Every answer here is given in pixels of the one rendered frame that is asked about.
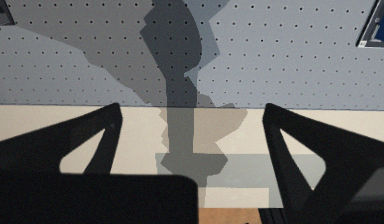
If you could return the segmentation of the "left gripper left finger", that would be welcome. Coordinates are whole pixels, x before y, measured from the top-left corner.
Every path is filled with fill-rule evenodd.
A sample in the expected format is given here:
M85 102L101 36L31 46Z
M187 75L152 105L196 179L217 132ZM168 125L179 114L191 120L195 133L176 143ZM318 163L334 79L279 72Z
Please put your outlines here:
M123 116L119 103L0 141L0 168L17 172L61 172L62 159L105 129L83 173L110 174Z

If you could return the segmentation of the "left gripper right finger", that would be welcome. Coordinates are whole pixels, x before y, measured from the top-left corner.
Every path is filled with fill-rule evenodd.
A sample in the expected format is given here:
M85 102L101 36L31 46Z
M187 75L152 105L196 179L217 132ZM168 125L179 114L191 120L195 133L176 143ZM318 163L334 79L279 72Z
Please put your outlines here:
M266 104L262 123L288 224L334 224L347 212L384 210L384 141L272 103ZM279 128L324 160L314 190Z

